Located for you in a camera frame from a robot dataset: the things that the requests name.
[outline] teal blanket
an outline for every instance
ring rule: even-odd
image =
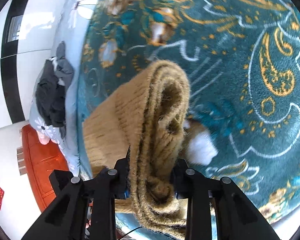
[[[188,116],[218,149],[195,168],[231,177],[269,223],[300,205],[300,13],[292,2],[135,0],[113,10],[97,6],[90,22],[78,121],[151,61],[174,61],[191,84]]]

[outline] wire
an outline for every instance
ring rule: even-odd
[[[118,240],[123,239],[125,236],[127,236],[128,234],[132,233],[133,231],[135,231],[135,230],[137,230],[137,229],[139,229],[139,228],[142,228],[142,227],[138,227],[138,228],[135,228],[135,229],[131,230],[130,232],[128,232],[128,233],[126,233],[125,235],[121,236]]]

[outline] floral blanket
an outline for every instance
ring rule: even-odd
[[[79,121],[149,62],[191,83],[189,117],[218,155],[205,176],[231,177],[269,223],[300,205],[300,13],[290,0],[101,0],[79,81]]]

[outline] paisley pattern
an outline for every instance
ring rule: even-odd
[[[80,121],[150,62],[172,60],[191,83],[188,118],[209,128],[219,152],[195,168],[230,176],[269,222],[300,205],[300,13],[292,2],[129,1],[115,13],[108,0],[95,9]]]

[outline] brown knitted fabric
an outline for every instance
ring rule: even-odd
[[[183,140],[189,101],[184,71],[170,61],[156,61],[121,85],[83,124],[93,171],[112,168],[130,145],[131,208],[142,226],[183,239],[186,201],[174,197],[169,183]]]

